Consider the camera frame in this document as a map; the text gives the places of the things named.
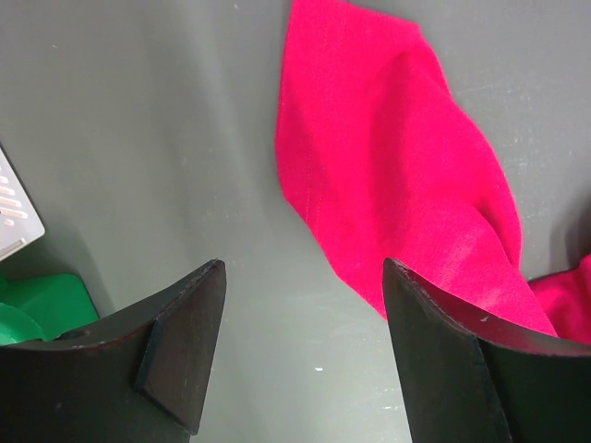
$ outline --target dark object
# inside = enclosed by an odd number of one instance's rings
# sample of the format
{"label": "dark object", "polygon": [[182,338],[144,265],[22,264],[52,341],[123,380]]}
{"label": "dark object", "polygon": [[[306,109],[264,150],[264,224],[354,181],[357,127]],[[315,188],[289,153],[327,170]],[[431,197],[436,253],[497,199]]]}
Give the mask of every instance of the dark object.
{"label": "dark object", "polygon": [[387,260],[384,294],[415,443],[591,441],[591,347],[521,328]]}
{"label": "dark object", "polygon": [[59,339],[0,347],[0,441],[188,442],[224,297],[215,260]]}

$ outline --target green container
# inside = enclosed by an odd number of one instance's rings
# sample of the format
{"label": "green container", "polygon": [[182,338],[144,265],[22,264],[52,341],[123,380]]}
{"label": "green container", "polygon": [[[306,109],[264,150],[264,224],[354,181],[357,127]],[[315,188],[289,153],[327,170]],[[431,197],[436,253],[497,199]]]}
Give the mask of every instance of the green container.
{"label": "green container", "polygon": [[99,319],[75,275],[8,281],[0,276],[0,345],[53,340]]}

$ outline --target white grater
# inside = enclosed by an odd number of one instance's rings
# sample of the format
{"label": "white grater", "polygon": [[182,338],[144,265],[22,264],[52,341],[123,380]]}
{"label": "white grater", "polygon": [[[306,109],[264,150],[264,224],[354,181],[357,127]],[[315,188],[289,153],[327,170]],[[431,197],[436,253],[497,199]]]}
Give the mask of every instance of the white grater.
{"label": "white grater", "polygon": [[0,261],[44,233],[39,215],[0,149]]}

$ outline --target cloth fold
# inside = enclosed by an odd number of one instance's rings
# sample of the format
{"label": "cloth fold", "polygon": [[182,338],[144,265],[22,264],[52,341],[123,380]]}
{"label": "cloth fold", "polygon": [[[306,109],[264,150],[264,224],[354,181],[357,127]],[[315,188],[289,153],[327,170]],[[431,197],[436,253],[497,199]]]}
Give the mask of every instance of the cloth fold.
{"label": "cloth fold", "polygon": [[286,199],[337,275],[382,315],[392,257],[493,315],[591,342],[591,264],[530,288],[507,179],[417,25],[295,0],[275,146]]}

